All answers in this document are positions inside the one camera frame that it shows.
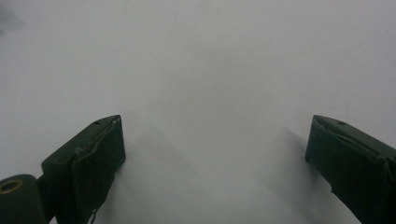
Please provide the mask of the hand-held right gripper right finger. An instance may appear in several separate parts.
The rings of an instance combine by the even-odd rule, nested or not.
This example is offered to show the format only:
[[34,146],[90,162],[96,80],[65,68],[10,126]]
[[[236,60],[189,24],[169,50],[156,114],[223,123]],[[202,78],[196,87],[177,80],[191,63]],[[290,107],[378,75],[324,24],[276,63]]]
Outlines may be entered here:
[[305,160],[362,224],[396,224],[396,149],[337,119],[315,115]]

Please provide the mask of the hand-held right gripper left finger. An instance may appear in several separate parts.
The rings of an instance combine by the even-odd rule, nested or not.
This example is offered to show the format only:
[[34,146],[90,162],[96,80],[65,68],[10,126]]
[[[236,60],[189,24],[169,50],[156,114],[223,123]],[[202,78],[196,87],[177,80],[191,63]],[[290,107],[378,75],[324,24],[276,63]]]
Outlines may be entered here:
[[59,224],[86,224],[106,201],[125,159],[121,116],[91,123],[41,163],[50,214]]

